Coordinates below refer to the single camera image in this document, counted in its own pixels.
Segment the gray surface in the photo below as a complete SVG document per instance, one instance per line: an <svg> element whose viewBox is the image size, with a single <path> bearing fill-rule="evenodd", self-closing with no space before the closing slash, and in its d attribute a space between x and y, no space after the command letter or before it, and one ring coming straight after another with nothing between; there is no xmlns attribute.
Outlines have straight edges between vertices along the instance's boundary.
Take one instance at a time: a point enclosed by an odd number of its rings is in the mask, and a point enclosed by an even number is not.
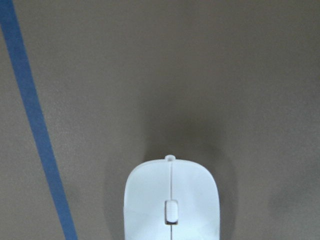
<svg viewBox="0 0 320 240"><path fill-rule="evenodd" d="M80 240L166 154L207 167L221 239L320 239L319 1L14 1ZM0 37L0 238L63 239Z"/></svg>

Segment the painter's tape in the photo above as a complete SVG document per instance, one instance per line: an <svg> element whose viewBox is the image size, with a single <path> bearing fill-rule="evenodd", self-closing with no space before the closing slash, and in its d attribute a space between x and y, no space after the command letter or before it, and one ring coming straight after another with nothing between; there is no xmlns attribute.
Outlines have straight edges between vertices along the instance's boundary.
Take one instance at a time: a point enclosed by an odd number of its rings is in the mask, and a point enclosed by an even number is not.
<svg viewBox="0 0 320 240"><path fill-rule="evenodd" d="M66 240L77 240L12 0L0 0L0 24L33 138Z"/></svg>

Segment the wireless mouse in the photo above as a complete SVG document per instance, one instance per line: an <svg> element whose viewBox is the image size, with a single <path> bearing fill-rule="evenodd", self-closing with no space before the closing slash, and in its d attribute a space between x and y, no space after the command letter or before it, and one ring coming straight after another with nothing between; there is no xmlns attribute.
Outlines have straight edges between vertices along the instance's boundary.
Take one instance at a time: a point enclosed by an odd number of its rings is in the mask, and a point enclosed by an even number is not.
<svg viewBox="0 0 320 240"><path fill-rule="evenodd" d="M125 240L219 240L220 206L214 178L202 165L151 160L129 175L124 191Z"/></svg>

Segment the scroll wheel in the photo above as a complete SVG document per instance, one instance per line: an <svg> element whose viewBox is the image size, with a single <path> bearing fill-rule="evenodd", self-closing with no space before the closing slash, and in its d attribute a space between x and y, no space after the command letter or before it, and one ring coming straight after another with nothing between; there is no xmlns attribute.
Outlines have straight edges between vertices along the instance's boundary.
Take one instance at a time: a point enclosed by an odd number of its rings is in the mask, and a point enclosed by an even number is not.
<svg viewBox="0 0 320 240"><path fill-rule="evenodd" d="M165 201L165 224L178 224L178 202L176 200Z"/></svg>

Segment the white computer mouse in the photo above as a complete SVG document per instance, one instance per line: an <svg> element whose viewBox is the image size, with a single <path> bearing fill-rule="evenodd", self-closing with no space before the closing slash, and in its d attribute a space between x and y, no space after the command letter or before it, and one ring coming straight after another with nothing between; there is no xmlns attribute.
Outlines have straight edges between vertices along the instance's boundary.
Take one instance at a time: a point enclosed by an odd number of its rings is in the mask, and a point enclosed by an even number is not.
<svg viewBox="0 0 320 240"><path fill-rule="evenodd" d="M151 160L129 175L124 191L125 240L219 240L218 189L198 163Z"/></svg>

